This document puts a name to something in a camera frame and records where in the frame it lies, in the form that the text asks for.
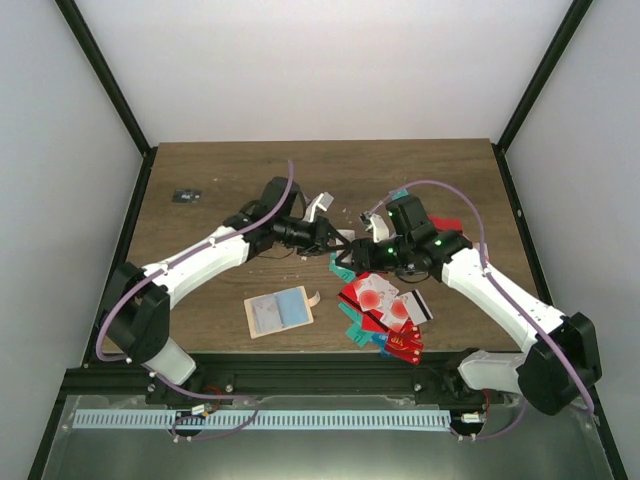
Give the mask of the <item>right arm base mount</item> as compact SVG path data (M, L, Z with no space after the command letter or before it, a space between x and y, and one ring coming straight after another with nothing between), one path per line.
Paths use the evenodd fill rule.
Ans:
M480 405L502 399L500 394L469 387L458 373L449 369L426 366L412 372L414 392L439 405Z

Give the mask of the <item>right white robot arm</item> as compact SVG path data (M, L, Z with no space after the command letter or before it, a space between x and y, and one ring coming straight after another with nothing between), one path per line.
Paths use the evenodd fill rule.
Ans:
M437 232L422 240L397 235L341 239L337 265L357 273L426 273L460 293L499 325L517 353L476 350L444 378L447 396L458 403L488 389L524 397L555 415L576 399L595 412L590 392L601 378L595 328L581 313L567 315L511 281L461 233Z

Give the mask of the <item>red card black stripe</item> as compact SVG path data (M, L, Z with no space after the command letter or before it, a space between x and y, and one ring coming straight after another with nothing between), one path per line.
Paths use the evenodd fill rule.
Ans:
M377 317L363 315L360 322L361 329L373 333L386 334L390 331L389 327L382 323Z

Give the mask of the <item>red VIP card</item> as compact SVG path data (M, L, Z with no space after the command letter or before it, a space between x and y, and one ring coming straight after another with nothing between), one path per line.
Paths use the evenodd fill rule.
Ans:
M409 335L390 333L383 352L391 357L405 361L411 365L419 365L423 351L423 343Z

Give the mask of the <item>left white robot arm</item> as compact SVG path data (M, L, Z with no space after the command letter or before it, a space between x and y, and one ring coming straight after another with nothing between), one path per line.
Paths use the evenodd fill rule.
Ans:
M105 362L139 364L168 381L170 393L181 403L196 402L205 381L196 373L196 361L170 336L171 311L206 282L247 263L276 242L312 256L353 241L354 230L336 229L315 212L322 205L322 198L316 197L299 219L287 215L290 205L286 202L276 201L273 208L256 202L169 258L142 268L120 265L103 296L96 356Z

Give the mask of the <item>beige card holder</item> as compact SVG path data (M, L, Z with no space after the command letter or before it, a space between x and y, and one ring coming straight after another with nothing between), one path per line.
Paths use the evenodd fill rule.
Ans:
M320 300L318 291L309 296L304 286L246 299L250 337L257 339L312 324L312 308Z

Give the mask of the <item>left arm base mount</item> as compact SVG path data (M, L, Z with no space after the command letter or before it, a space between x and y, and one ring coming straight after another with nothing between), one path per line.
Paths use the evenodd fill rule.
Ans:
M197 365L196 370L180 388L193 394L205 395L206 399L193 397L176 391L162 380L154 379L149 385L146 402L151 405L168 407L192 407L202 403L220 402L230 405L235 393L235 375L228 372L216 372L207 365Z

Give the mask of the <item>white card red pattern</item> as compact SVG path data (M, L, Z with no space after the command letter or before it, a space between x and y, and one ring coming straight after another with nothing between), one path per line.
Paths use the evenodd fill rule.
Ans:
M349 229L340 229L338 233L348 242L351 242L355 239L355 231Z

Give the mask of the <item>white card red circle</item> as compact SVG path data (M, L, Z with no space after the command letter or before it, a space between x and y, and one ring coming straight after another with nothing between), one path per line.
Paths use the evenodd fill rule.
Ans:
M363 311L389 309L399 290L378 274L360 276L354 282L356 300Z

